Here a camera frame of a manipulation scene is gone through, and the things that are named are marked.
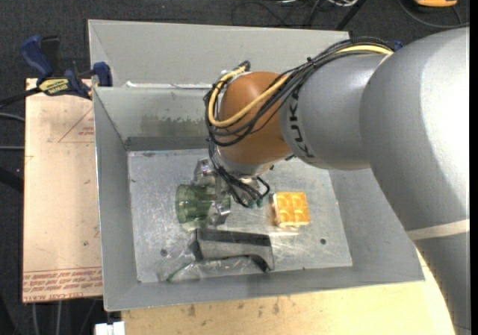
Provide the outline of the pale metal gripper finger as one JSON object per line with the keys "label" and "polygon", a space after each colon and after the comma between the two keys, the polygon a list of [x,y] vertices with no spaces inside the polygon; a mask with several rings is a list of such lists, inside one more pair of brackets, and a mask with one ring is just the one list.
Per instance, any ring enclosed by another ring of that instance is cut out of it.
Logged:
{"label": "pale metal gripper finger", "polygon": [[217,173],[208,158],[198,159],[193,171],[192,186],[200,192],[215,192]]}
{"label": "pale metal gripper finger", "polygon": [[231,212],[231,205],[230,201],[214,201],[209,210],[207,215],[207,223],[209,225],[223,225],[229,214]]}

